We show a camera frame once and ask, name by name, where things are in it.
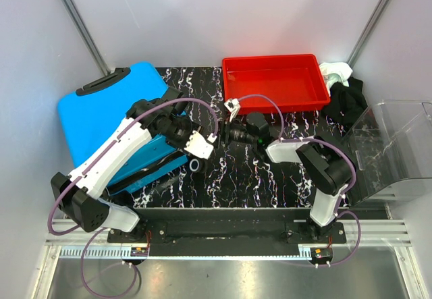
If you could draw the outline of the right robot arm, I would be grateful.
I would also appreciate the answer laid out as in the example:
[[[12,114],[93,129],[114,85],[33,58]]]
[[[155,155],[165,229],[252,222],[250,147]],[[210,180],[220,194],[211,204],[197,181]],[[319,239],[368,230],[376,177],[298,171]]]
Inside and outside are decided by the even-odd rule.
[[[218,143],[247,144],[265,163],[300,163],[315,185],[315,199],[304,232],[313,242],[328,238],[338,217],[342,199],[356,183],[356,166],[331,136],[303,139],[277,138],[262,113],[252,112],[243,123],[225,119],[219,123]]]

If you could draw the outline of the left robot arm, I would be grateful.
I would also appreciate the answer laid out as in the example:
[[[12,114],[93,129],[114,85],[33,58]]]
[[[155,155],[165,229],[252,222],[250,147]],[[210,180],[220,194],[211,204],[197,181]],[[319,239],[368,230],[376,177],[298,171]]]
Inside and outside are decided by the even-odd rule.
[[[193,130],[179,135],[182,116],[165,111],[179,103],[197,102],[194,98],[179,98],[151,106],[144,112],[135,104],[111,137],[87,161],[69,175],[57,173],[53,176],[51,186],[57,197],[54,209],[61,209],[86,232],[108,227],[121,230],[131,242],[141,241],[146,226],[140,222],[138,214],[128,207],[101,200],[101,195],[130,157],[158,134],[176,137],[180,150],[197,155],[190,145],[201,137],[200,133]]]

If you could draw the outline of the blue hard-shell suitcase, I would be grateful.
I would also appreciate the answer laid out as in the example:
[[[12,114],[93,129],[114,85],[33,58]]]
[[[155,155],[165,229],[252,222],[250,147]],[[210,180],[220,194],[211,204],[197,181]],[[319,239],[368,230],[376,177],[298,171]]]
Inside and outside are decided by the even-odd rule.
[[[65,95],[57,110],[74,167],[83,164],[114,133],[136,101],[168,101],[184,95],[174,92],[148,62],[118,67]],[[164,136],[156,136],[112,177],[107,192],[110,196],[132,194],[184,164],[200,172],[205,163],[205,159],[172,147]]]

